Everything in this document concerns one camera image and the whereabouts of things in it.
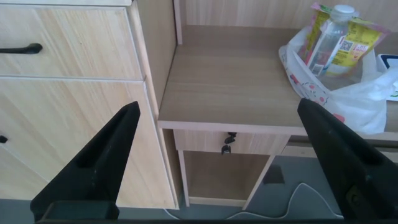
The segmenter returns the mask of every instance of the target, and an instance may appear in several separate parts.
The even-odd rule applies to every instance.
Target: plastic bottle
[[[335,5],[330,18],[322,24],[320,35],[312,49],[307,65],[315,76],[326,73],[337,51],[348,33],[348,22],[355,14],[355,9],[347,5]]]

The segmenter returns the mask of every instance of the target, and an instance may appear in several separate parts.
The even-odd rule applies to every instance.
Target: white plastic bag
[[[363,134],[384,132],[387,120],[386,99],[395,90],[398,67],[390,68],[383,74],[378,72],[376,56],[372,50],[363,57],[363,74],[359,83],[328,90],[297,55],[308,32],[308,27],[302,29],[286,46],[279,49],[279,57],[296,93],[319,103],[354,131]]]

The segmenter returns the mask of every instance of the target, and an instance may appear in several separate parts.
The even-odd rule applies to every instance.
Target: snack package
[[[308,34],[304,46],[299,52],[304,62],[309,61],[313,53],[311,49],[316,44],[316,39],[321,32],[320,26],[329,19],[331,12],[331,8],[318,3],[314,3],[311,8],[315,9],[317,13],[312,19],[312,31]],[[349,73],[362,56],[370,52],[390,33],[390,30],[382,26],[354,17],[349,22],[348,34],[326,71],[326,76],[339,77]]]

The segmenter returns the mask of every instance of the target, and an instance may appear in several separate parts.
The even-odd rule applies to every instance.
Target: gray floor
[[[317,159],[300,157],[276,157],[273,164],[281,166],[285,184],[261,185],[248,206],[247,212],[266,217],[281,217],[286,219],[335,218],[333,213],[340,211],[326,181]],[[307,187],[299,187],[291,200],[290,196],[299,183],[305,182],[328,202],[324,201]],[[161,209],[121,208],[120,219],[171,219]],[[225,219],[240,212],[238,207],[223,207],[209,205],[182,205],[180,210],[169,210],[181,219]],[[252,215],[238,215],[234,219],[259,219]],[[0,224],[32,223],[29,211],[29,201],[0,200]]]

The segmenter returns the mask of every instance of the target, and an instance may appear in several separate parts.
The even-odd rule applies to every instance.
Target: light wood surface
[[[392,162],[398,163],[398,149],[392,150],[377,147],[381,153],[383,153]],[[313,150],[312,146],[298,146],[296,144],[288,144],[280,154],[281,156],[297,156],[297,157],[312,157],[316,158],[317,154]]]
[[[189,192],[188,192],[188,179],[187,179],[188,177],[187,177],[187,168],[185,166],[185,159],[184,159],[184,152],[183,151],[179,151],[178,152],[178,158],[179,158],[179,161],[180,161],[182,184],[183,184],[183,187],[184,187],[185,205],[187,207],[189,207],[190,206],[190,202],[189,202]]]
[[[124,7],[0,6],[0,75],[143,80]]]
[[[135,0],[129,18],[157,116],[176,46],[173,1]]]
[[[185,0],[174,0],[174,15],[177,42],[179,45],[182,45],[182,32],[184,26],[187,25],[187,10]]]
[[[0,146],[0,198],[31,200],[47,184],[39,174],[32,171]]]
[[[278,56],[279,47],[297,30],[214,26],[185,30],[160,109],[161,128],[307,135],[297,114],[300,97]],[[397,49],[391,40],[380,44],[382,49],[388,46]],[[396,111],[398,103],[388,102],[386,133],[363,137],[398,139]]]
[[[314,2],[329,7],[349,4],[361,13],[363,19],[398,31],[396,0],[186,0],[186,23],[301,29],[310,24]]]
[[[228,132],[174,130],[177,150],[199,152],[221,152]],[[281,134],[237,133],[235,142],[230,144],[232,153],[280,154],[290,136]]]
[[[175,207],[178,208],[182,194],[182,181],[178,154],[175,151],[173,132],[157,125],[160,102],[169,75],[175,50],[173,2],[134,1],[127,9],[137,54],[152,108],[162,156],[172,188]]]
[[[0,4],[49,4],[71,6],[129,6],[132,0],[0,0]]]
[[[141,117],[118,206],[175,208],[142,82],[0,78],[0,131],[12,155],[49,181],[132,101]]]
[[[262,180],[264,179],[264,176],[267,174],[267,171],[269,169],[269,167],[271,166],[272,162],[275,159],[275,155],[271,155],[269,156],[266,165],[264,166],[263,170],[261,171],[261,174],[259,177],[257,177],[257,181],[256,184],[254,185],[253,189],[250,192],[250,195],[248,197],[248,199],[246,200],[246,203],[244,204],[242,210],[246,210],[250,204],[251,199],[253,198],[254,194],[256,193],[257,189],[259,188],[260,184],[262,183]]]
[[[191,201],[192,204],[199,205],[219,205],[234,207],[243,207],[243,205],[246,203],[246,200],[203,197],[189,197],[189,201]]]
[[[247,200],[269,158],[192,151],[184,151],[183,155],[189,197],[233,200]]]

